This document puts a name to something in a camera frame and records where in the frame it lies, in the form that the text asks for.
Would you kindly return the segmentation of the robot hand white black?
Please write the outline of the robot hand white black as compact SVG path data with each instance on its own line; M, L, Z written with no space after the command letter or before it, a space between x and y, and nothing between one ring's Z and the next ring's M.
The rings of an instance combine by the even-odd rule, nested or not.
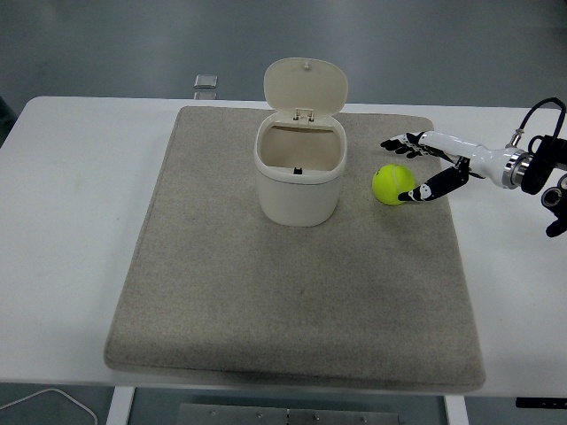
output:
M514 189L512 159L514 148L490 150L482 144L435 131L405 133L380 143L380 146L409 159L425 155L442 158L453 165L414 189L398 195L400 201L432 201L465 185L471 176L488 178L496 186Z

